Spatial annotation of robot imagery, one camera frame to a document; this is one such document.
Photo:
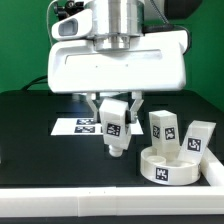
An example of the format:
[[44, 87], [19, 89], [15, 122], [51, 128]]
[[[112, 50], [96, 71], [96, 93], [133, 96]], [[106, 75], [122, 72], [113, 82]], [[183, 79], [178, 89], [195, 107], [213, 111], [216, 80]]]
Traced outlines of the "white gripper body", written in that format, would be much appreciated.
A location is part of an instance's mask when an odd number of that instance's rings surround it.
[[97, 52], [88, 40], [56, 43], [48, 85], [56, 93], [180, 90], [186, 84], [185, 31], [149, 33], [127, 50]]

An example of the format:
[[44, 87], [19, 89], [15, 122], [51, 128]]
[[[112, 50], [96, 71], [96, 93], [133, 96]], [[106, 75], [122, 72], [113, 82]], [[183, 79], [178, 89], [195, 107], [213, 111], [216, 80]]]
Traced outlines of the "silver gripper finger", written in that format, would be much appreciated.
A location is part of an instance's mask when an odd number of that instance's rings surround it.
[[99, 123], [100, 122], [100, 116], [99, 116], [99, 105], [98, 105], [98, 102], [97, 102], [97, 94], [88, 92], [86, 94], [86, 101], [87, 101], [89, 107], [91, 108], [91, 110], [93, 112], [94, 122]]
[[138, 110], [142, 106], [144, 99], [141, 91], [134, 91], [131, 93], [133, 104], [131, 108], [126, 111], [126, 123], [134, 124], [138, 119]]

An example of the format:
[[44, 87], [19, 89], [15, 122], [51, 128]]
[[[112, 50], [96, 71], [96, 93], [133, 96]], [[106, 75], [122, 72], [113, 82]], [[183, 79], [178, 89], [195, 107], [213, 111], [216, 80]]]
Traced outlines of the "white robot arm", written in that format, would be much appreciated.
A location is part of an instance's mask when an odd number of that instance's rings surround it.
[[48, 85], [55, 93], [134, 94], [180, 90], [186, 84], [183, 55], [189, 31], [165, 21], [144, 25], [144, 0], [85, 0], [83, 9], [55, 23]]

